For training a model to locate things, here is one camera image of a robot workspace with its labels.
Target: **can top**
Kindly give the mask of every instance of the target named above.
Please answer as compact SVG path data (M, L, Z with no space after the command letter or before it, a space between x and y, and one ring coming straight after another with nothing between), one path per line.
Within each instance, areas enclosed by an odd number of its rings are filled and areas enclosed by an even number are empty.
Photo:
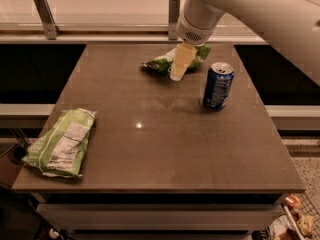
M211 65L212 70L219 75L228 75L233 72L233 67L226 62L216 62Z

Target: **table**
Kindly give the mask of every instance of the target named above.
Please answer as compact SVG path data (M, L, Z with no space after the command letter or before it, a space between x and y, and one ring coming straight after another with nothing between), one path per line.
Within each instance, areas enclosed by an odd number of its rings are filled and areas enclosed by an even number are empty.
M268 226L304 184L234 47L213 45L180 82L141 69L174 44L88 44L42 134L62 111L97 111L81 179L25 166L13 188L33 193L61 229L240 230ZM207 70L235 78L226 107L202 106Z

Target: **can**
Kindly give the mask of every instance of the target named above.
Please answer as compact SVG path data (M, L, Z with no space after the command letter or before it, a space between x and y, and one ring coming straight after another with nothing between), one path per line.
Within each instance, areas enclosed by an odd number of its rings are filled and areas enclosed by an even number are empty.
M233 67L228 63L216 62L212 64L208 70L203 104L214 110L223 109L229 96L233 77Z

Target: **floor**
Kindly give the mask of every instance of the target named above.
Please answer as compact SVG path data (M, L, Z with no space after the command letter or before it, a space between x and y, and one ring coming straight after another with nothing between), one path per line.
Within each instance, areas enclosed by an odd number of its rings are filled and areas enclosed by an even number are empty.
M310 201L315 212L319 214L320 137L303 137L303 139L297 137L283 137L282 139L292 157L294 165L306 185L306 196L308 197L308 201ZM15 139L0 138L0 156L13 144L15 144ZM9 160L8 156L0 158L0 204L5 207L2 213L0 211L0 240L32 240L33 236L39 235L37 231L40 220L32 210L32 205L26 203L26 198L24 196L13 196L10 194L10 190L8 190L14 183L20 168L20 165L14 164ZM48 238L36 237L35 239L42 240Z

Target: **aluminum can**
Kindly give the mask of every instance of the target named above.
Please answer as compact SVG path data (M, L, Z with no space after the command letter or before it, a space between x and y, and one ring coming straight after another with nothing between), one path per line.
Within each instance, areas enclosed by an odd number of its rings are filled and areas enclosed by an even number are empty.
M214 110L224 108L229 96L234 71L226 62L217 62L208 70L203 104Z

